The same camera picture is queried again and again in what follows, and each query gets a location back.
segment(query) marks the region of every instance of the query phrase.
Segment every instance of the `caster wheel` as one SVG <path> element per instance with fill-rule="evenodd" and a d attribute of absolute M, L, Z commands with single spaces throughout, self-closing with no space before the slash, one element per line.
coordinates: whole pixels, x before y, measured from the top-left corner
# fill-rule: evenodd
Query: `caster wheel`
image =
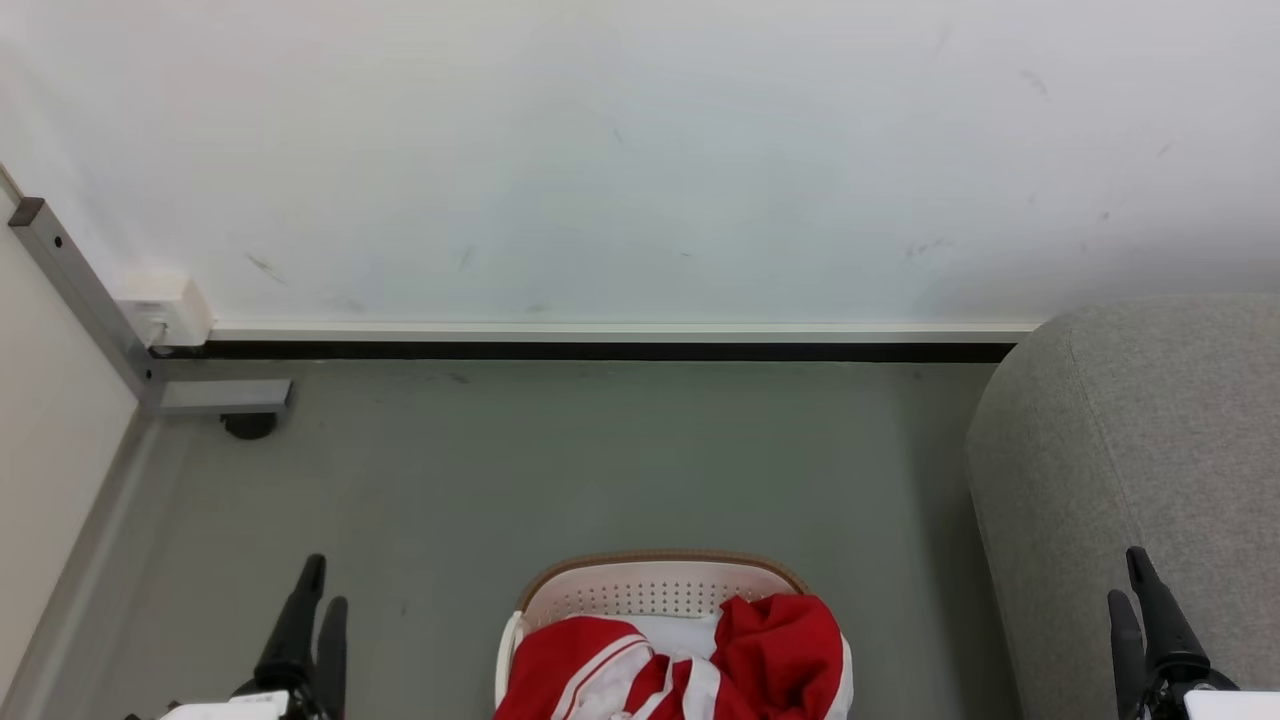
<path fill-rule="evenodd" d="M 227 432 L 239 439 L 265 438 L 275 429 L 275 413 L 233 413 L 221 420 Z"/>

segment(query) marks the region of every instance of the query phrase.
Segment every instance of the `basket rim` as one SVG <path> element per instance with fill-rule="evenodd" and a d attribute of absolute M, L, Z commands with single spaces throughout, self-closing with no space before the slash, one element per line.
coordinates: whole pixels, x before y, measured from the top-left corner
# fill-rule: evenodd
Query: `basket rim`
<path fill-rule="evenodd" d="M 516 610 L 518 612 L 527 612 L 529 603 L 538 594 L 538 591 L 543 589 L 543 585 L 549 583 L 552 578 L 567 573 L 570 570 L 577 570 L 581 568 L 591 568 L 594 565 L 623 565 L 631 562 L 726 562 L 733 565 L 749 565 L 751 568 L 760 568 L 762 570 L 768 570 L 774 575 L 782 578 L 791 585 L 791 589 L 796 594 L 810 594 L 809 585 L 800 579 L 799 575 L 792 573 L 786 565 L 769 560 L 768 557 L 760 555 L 749 555 L 745 552 L 728 552 L 723 550 L 626 550 L 618 552 L 599 552 L 594 555 L 580 555 L 577 557 L 571 557 L 568 560 L 562 560 L 550 568 L 543 570 L 538 574 L 527 585 L 525 585 L 524 592 L 520 593 L 520 601 L 516 603 Z"/>

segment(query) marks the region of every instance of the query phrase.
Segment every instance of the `gray floor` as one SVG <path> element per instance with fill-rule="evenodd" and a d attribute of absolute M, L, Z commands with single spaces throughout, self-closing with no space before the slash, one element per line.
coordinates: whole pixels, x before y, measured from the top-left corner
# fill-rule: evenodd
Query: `gray floor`
<path fill-rule="evenodd" d="M 246 679 L 308 552 L 351 598 L 349 717 L 486 717 L 498 634 L 568 556 L 726 548 L 795 569 L 854 650 L 852 717 L 1014 717 L 961 443 L 986 365 L 191 364 L 298 380 L 183 446 L 101 717 Z"/>

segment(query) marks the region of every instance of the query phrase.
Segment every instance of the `white wall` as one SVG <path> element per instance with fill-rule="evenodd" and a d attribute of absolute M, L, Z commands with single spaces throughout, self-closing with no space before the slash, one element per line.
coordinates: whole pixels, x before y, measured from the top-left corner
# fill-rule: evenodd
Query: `white wall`
<path fill-rule="evenodd" d="M 12 199 L 0 193 L 0 217 Z M 0 229 L 0 702 L 137 402 Z"/>
<path fill-rule="evenodd" d="M 1270 0 L 9 0 L 0 158 L 225 323 L 1280 287 Z"/>

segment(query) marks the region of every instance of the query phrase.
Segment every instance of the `beige wall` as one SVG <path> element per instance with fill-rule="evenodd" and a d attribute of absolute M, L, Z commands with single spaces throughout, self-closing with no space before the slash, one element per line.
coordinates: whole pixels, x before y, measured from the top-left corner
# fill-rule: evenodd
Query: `beige wall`
<path fill-rule="evenodd" d="M 14 202 L 0 193 L 0 219 Z M 0 229 L 0 702 L 137 402 Z"/>

